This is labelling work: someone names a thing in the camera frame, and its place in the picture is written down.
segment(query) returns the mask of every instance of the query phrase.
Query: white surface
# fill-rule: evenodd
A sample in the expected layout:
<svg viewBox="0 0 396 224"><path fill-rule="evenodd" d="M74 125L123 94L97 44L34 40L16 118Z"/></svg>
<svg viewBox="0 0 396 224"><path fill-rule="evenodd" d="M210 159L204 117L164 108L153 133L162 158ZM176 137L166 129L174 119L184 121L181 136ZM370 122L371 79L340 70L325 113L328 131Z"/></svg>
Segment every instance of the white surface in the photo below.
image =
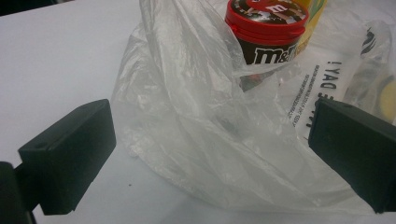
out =
<svg viewBox="0 0 396 224"><path fill-rule="evenodd" d="M392 15L392 0L378 6ZM0 160L21 163L17 149L79 105L110 98L137 0L77 0L0 17ZM75 212L37 223L394 223L381 216L224 211L193 199L116 147Z"/></svg>

